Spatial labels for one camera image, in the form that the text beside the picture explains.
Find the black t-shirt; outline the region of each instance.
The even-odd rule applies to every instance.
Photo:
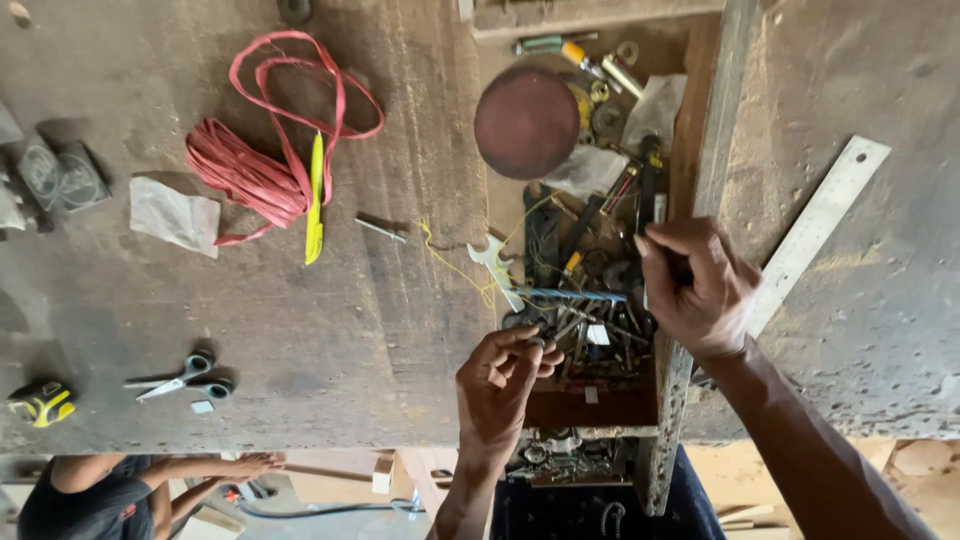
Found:
[[[61,493],[50,483],[53,464],[47,464],[23,505],[18,540],[153,540],[151,489],[136,477],[150,466],[148,455],[128,455],[80,493]]]
[[[724,540],[726,536],[681,446],[662,517],[644,515],[631,486],[535,488],[526,480],[508,479],[496,486],[490,538]]]

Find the steel ruler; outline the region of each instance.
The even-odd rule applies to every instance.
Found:
[[[753,337],[759,336],[773,318],[783,299],[889,154],[889,146],[859,135],[854,135],[847,143],[763,268],[763,286],[747,328]]]

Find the worker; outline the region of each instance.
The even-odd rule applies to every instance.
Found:
[[[804,538],[935,538],[747,334],[760,272],[732,250],[715,220],[649,225],[636,246],[650,311],[713,377]],[[667,250],[687,257],[692,284],[674,280]],[[536,333],[521,328],[488,334],[457,373],[460,458],[428,538],[479,540],[491,501],[491,540],[724,538],[683,447],[677,449],[662,517],[643,515],[632,487],[533,489],[523,480],[497,481],[516,449],[534,382],[549,377],[564,359],[554,343],[527,341]]]
[[[170,526],[225,483],[283,468],[274,454],[57,455],[17,520],[19,540],[167,540]],[[171,479],[208,478],[171,502]]]

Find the yellow highlighter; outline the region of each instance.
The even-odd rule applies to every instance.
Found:
[[[324,136],[317,132],[313,139],[313,156],[310,159],[310,190],[313,191],[313,205],[306,213],[306,259],[310,264],[320,256],[324,248],[324,224],[320,222],[320,189],[324,176]]]

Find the round sandpaper disc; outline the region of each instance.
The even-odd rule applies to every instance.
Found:
[[[497,173],[515,180],[542,178],[577,144],[577,100],[559,75],[530,65],[512,67],[480,96],[473,134],[483,161]]]

